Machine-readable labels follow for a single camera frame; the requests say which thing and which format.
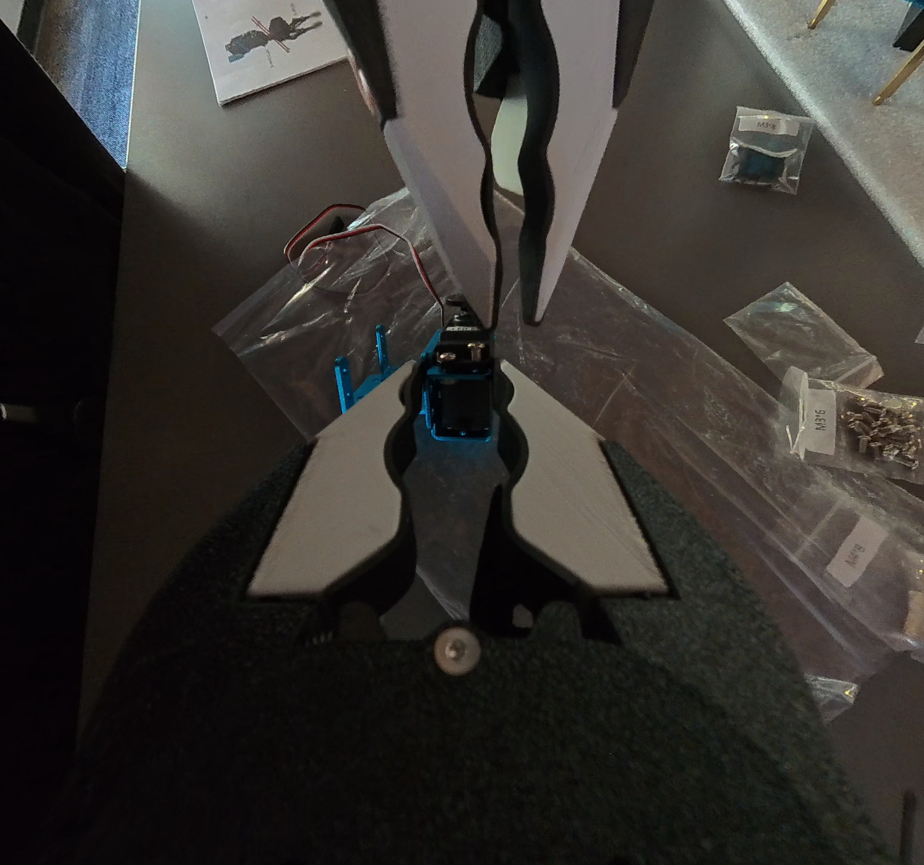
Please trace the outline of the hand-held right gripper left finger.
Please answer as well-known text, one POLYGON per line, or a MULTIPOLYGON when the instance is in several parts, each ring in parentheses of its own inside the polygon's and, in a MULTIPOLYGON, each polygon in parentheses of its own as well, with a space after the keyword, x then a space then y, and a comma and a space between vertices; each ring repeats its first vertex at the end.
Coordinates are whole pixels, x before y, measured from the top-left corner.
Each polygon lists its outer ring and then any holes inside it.
POLYGON ((405 363, 313 440, 248 585, 253 598, 401 598, 417 548, 402 475, 416 448, 405 363))

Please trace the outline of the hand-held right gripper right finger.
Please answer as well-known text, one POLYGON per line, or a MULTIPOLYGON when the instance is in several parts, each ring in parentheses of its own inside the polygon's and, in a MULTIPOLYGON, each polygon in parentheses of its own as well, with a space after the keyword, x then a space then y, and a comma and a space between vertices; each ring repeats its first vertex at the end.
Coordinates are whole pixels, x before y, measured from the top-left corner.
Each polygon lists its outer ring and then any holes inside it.
POLYGON ((603 438, 513 364, 505 415, 525 452, 510 522, 539 560, 598 596, 665 595, 668 582, 603 452, 603 438))

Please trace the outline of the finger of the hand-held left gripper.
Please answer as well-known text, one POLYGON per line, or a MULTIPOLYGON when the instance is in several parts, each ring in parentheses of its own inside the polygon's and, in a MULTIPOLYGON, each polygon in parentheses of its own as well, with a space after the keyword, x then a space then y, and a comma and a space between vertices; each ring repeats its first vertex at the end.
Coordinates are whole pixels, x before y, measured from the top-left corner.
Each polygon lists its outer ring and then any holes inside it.
POLYGON ((502 260, 472 80, 483 0, 376 1, 397 105, 386 143, 457 290, 492 328, 502 260))
POLYGON ((526 98, 523 319, 545 316, 616 122, 621 0, 508 0, 526 98))

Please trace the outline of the black servo with blue bracket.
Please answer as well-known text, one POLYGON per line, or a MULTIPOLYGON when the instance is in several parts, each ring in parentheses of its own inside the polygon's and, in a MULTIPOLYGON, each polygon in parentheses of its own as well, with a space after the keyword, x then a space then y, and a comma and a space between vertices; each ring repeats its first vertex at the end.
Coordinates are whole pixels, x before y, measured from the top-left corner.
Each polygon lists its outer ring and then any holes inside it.
POLYGON ((492 434, 492 335, 459 294, 443 305, 441 328, 416 358, 391 364, 385 329, 375 329, 378 373, 354 386, 348 360, 334 360, 341 416, 327 441, 386 446, 418 415, 437 441, 488 441, 492 434))

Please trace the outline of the assembly instruction sheet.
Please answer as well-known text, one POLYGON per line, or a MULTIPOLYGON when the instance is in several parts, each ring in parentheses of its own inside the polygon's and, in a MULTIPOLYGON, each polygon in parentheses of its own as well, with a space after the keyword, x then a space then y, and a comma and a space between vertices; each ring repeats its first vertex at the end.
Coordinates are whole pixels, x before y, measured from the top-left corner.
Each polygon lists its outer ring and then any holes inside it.
POLYGON ((340 63, 322 0, 192 0, 219 104, 340 63))

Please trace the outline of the large clear plastic bag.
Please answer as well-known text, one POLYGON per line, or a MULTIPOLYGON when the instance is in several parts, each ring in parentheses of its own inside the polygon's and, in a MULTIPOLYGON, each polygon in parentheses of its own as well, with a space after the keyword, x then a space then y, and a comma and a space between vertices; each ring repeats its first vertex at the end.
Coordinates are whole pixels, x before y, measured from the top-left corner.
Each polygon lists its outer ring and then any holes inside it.
MULTIPOLYGON (((454 290, 407 190, 356 228, 286 262, 215 327, 311 438, 340 413, 334 360, 357 383, 421 352, 454 290)), ((502 302, 501 358, 652 474, 752 576, 793 645, 823 714, 847 709, 896 654, 922 663, 922 500, 886 479, 800 459, 786 410, 733 365, 570 250, 539 328, 522 325, 518 286, 502 302)))

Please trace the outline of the small bag with blue parts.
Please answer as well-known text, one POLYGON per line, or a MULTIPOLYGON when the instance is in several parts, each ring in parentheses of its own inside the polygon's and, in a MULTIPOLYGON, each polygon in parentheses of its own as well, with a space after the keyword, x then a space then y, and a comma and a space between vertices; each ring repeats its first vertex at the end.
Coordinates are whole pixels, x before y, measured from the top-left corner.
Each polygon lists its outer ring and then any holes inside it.
POLYGON ((796 194, 814 122, 738 106, 719 180, 796 194))

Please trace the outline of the white foam sheet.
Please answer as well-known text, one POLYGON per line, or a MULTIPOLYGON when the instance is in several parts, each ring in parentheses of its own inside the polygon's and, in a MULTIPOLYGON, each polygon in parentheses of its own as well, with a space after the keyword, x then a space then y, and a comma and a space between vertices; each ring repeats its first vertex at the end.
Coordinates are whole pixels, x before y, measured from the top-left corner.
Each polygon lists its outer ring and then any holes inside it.
POLYGON ((810 30, 820 0, 722 1, 922 262, 922 69, 884 105, 872 105, 906 60, 892 42, 907 5, 838 0, 810 30))

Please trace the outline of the person's black clothing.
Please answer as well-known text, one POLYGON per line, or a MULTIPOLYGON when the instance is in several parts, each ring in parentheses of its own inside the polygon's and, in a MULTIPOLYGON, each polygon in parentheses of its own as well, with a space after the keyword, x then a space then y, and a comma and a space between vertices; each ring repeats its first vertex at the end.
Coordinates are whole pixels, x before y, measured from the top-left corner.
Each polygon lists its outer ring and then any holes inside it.
POLYGON ((1 852, 70 767, 126 177, 1 26, 1 852))

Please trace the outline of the pile of small screw bags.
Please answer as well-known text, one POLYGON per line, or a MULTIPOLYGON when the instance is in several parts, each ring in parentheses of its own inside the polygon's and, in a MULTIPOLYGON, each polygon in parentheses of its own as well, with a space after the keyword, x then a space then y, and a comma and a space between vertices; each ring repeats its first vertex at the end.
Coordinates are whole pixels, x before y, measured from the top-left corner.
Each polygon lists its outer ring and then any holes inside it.
POLYGON ((922 398, 874 389, 878 359, 791 283, 724 323, 780 378, 789 451, 860 482, 821 521, 821 582, 895 649, 922 651, 922 502, 886 502, 898 481, 922 485, 922 398))

